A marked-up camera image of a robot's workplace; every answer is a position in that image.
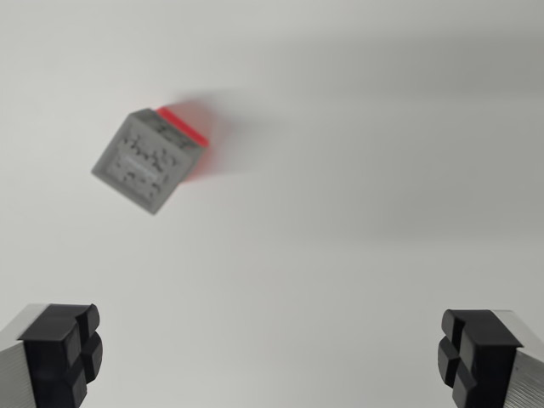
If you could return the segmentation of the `black-tipped silver gripper right finger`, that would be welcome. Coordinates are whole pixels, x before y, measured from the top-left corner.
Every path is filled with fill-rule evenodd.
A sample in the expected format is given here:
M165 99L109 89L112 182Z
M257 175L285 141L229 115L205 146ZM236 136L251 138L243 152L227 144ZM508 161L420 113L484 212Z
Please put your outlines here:
M511 310L447 309L438 368L460 408L542 408L543 341Z

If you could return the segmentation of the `black-tipped silver gripper left finger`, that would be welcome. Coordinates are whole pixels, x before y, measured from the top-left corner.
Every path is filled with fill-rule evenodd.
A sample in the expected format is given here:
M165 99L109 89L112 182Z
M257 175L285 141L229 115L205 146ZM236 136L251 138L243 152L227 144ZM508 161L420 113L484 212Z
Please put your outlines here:
M96 305L31 303L1 330L1 406L76 408L99 374Z

